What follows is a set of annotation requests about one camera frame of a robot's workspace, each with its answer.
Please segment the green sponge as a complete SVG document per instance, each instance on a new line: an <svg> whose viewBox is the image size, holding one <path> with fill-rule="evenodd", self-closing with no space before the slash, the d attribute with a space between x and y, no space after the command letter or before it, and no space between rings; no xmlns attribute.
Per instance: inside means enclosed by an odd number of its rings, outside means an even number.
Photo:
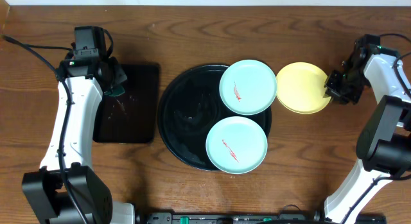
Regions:
<svg viewBox="0 0 411 224"><path fill-rule="evenodd" d="M104 92L105 96L110 96L110 97L118 97L121 96L125 93L125 89L123 86L121 85L117 85L113 88L111 88L110 90Z"/></svg>

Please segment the yellow plate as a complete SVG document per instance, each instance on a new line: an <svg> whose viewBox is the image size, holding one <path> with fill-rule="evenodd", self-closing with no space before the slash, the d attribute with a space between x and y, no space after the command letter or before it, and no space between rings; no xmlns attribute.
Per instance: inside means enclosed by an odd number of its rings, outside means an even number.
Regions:
<svg viewBox="0 0 411 224"><path fill-rule="evenodd" d="M316 65L306 62L288 64L277 74L277 98L292 112L319 112L331 101L324 87L327 77Z"/></svg>

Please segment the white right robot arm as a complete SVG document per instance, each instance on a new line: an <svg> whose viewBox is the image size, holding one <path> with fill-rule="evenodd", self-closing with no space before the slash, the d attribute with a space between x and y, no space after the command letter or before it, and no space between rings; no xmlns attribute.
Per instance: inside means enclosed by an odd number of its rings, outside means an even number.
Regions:
<svg viewBox="0 0 411 224"><path fill-rule="evenodd" d="M405 181L410 171L410 82L403 71L404 56L381 45L381 35L365 34L353 52L325 81L325 96L346 105L357 104L370 87L377 107L356 143L357 160L340 187L324 201L319 218L326 223L355 223L360 211L385 185Z"/></svg>

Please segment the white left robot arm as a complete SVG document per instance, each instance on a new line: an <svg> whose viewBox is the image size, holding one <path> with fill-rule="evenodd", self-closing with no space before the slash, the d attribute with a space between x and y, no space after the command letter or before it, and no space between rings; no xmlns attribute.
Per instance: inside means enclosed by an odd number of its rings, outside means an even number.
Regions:
<svg viewBox="0 0 411 224"><path fill-rule="evenodd" d="M58 110L38 171L22 191L40 223L135 223L131 203L115 202L92 168L92 136L105 92L126 80L111 49L83 47L57 69Z"/></svg>

